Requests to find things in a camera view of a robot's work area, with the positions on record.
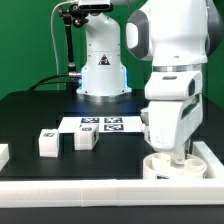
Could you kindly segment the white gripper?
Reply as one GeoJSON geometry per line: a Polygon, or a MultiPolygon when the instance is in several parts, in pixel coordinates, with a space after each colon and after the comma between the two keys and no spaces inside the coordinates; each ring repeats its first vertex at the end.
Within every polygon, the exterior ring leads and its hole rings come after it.
{"type": "Polygon", "coordinates": [[[203,119],[202,95],[184,101],[151,101],[141,110],[145,140],[156,152],[176,154],[183,165],[185,145],[203,119]]]}

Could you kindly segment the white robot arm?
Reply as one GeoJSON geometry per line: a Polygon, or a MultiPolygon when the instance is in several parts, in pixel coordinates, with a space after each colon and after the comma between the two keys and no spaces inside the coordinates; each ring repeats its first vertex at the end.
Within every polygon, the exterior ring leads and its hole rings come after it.
{"type": "Polygon", "coordinates": [[[203,68],[224,35],[214,0],[147,0],[126,23],[129,52],[152,63],[141,112],[145,140],[183,164],[203,119],[203,68]]]}

